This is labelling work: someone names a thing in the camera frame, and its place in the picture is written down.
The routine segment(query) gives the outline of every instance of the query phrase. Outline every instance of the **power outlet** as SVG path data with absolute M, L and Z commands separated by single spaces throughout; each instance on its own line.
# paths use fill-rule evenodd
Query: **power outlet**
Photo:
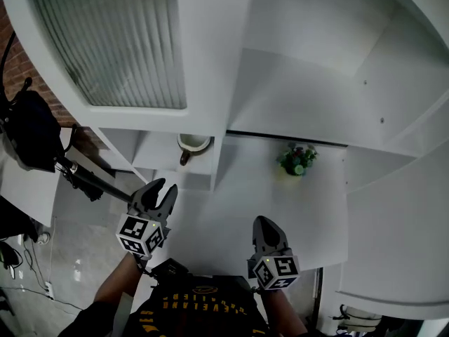
M 53 286 L 50 282 L 46 282 L 45 286 L 47 288 L 47 292 L 45 293 L 49 298 L 51 298 L 52 300 L 55 299 L 55 294 L 53 293 Z

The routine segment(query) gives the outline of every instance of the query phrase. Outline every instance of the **brick wall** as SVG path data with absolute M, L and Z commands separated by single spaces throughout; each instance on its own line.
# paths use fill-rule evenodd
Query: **brick wall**
M 1 58 L 8 44 L 8 40 L 13 33 L 13 27 L 6 13 L 3 0 L 0 0 L 0 17 Z M 29 89 L 37 91 L 44 98 L 61 127 L 71 127 L 73 124 L 78 124 L 48 88 L 31 61 L 29 61 L 27 54 L 16 37 L 9 51 L 4 69 L 5 93 L 9 100 L 14 98 L 15 94 L 23 87 L 23 83 L 27 77 L 33 79 L 33 84 Z M 87 127 L 82 127 L 78 130 L 74 146 L 88 157 L 94 157 L 98 155 L 98 149 L 106 148 L 101 139 Z

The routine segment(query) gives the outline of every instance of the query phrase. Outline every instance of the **white cube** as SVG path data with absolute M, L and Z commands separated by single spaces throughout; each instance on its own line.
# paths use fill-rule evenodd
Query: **white cube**
M 300 265 L 297 256 L 265 256 L 253 272 L 263 289 L 286 289 L 300 275 Z
M 116 236 L 125 250 L 146 257 L 164 240 L 159 222 L 126 213 L 121 215 Z

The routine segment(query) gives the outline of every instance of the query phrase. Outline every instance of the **brown mug handle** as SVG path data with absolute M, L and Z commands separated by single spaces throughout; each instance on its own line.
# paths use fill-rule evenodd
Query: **brown mug handle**
M 181 166 L 185 166 L 187 161 L 189 161 L 189 158 L 190 158 L 190 152 L 187 150 L 182 151 L 182 155 L 181 155 L 181 159 L 180 159 Z

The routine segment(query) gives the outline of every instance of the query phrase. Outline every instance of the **cup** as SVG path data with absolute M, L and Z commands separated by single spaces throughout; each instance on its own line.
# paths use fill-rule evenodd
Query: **cup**
M 177 144 L 181 147 L 182 150 L 180 159 L 181 166 L 185 166 L 191 156 L 203 154 L 210 145 L 210 140 L 210 136 L 179 133 L 177 135 Z

